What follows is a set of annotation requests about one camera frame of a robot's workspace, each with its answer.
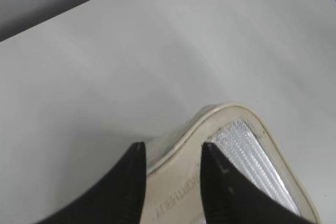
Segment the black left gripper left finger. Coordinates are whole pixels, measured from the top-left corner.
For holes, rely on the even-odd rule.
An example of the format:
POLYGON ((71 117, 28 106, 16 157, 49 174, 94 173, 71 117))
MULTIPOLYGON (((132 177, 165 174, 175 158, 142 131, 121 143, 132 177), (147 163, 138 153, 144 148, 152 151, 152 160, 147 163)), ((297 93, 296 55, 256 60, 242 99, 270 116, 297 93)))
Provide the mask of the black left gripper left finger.
POLYGON ((140 223, 146 190, 146 149, 133 143, 94 186, 40 223, 140 223))

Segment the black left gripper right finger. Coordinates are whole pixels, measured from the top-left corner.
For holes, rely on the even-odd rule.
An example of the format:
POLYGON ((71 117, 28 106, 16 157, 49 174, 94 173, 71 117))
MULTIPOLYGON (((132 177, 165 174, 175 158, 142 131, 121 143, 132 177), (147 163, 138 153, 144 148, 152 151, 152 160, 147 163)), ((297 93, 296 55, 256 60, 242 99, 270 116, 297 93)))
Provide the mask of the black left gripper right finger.
POLYGON ((200 189, 206 223, 308 223, 259 190, 214 143, 202 145, 200 189))

